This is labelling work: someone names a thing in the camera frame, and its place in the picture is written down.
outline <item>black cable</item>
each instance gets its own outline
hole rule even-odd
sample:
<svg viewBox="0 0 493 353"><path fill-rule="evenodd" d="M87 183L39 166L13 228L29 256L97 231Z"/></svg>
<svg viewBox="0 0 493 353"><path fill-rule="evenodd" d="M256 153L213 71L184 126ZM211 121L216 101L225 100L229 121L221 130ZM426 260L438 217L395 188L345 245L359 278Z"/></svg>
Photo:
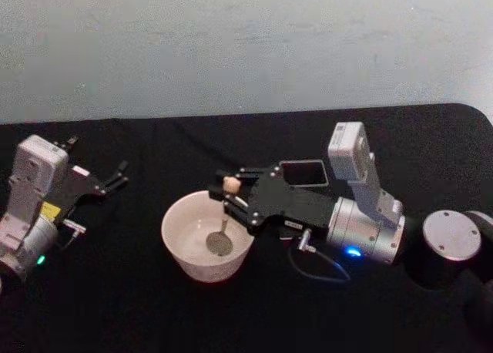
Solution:
<svg viewBox="0 0 493 353"><path fill-rule="evenodd" d="M303 271L294 261L293 259L293 246L290 245L288 250L287 250L287 257L290 260L291 265L293 268L300 274L302 274L304 277L308 277L311 280L316 280L316 281L324 281L324 282L329 282L329 283L334 283L334 284L344 284L348 281L351 280L350 275L344 268L338 264L335 260L333 260L331 257L328 255L321 253L320 251L316 250L315 253L318 255L320 258L322 258L324 261L326 261L328 264L334 266L343 276L344 278L335 278L335 277L328 277L328 276L319 276L316 274L310 274L306 271Z"/></svg>

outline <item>sticker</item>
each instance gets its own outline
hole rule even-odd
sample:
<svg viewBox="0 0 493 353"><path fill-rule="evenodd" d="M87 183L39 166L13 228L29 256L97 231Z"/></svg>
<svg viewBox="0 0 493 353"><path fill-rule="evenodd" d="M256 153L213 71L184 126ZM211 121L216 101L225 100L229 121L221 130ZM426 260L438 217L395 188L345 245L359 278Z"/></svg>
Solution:
<svg viewBox="0 0 493 353"><path fill-rule="evenodd" d="M47 201L43 202L41 207L41 214L49 219L51 222L55 220L56 216L59 215L61 209L54 206L53 204L48 203Z"/></svg>
<svg viewBox="0 0 493 353"><path fill-rule="evenodd" d="M76 171L78 174L82 174L84 177L87 177L90 172L88 170L85 170L84 168L81 168L80 166L74 166L72 170Z"/></svg>
<svg viewBox="0 0 493 353"><path fill-rule="evenodd" d="M296 228L297 230L302 230L303 229L303 224L296 224L294 222L291 222L290 220L285 220L284 221L284 224L286 226L289 226L289 227L292 227L292 228Z"/></svg>

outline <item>blue led light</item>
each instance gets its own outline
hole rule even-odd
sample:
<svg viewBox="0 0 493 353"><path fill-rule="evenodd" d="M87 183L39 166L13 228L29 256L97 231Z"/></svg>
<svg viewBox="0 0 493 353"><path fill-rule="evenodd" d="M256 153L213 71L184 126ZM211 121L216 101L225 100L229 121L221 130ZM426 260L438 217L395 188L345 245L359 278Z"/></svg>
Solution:
<svg viewBox="0 0 493 353"><path fill-rule="evenodd" d="M347 247L346 254L351 257L361 257L361 251L357 247Z"/></svg>

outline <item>rectangular cutout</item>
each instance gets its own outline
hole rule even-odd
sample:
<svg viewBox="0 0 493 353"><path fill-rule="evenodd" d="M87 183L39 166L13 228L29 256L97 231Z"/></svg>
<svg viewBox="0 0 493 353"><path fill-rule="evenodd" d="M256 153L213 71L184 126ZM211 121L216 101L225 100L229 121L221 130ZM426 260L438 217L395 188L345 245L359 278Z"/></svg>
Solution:
<svg viewBox="0 0 493 353"><path fill-rule="evenodd" d="M327 186L327 171L322 160L284 160L280 162L284 179L295 187Z"/></svg>

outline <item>yellow label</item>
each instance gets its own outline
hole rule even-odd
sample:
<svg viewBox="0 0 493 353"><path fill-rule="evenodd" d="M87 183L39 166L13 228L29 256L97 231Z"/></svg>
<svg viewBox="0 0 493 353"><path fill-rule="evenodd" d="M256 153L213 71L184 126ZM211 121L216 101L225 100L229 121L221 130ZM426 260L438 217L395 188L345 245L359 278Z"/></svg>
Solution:
<svg viewBox="0 0 493 353"><path fill-rule="evenodd" d="M41 214L48 218L50 221L54 221L56 216L60 213L60 208L55 207L53 204L45 201L41 207Z"/></svg>

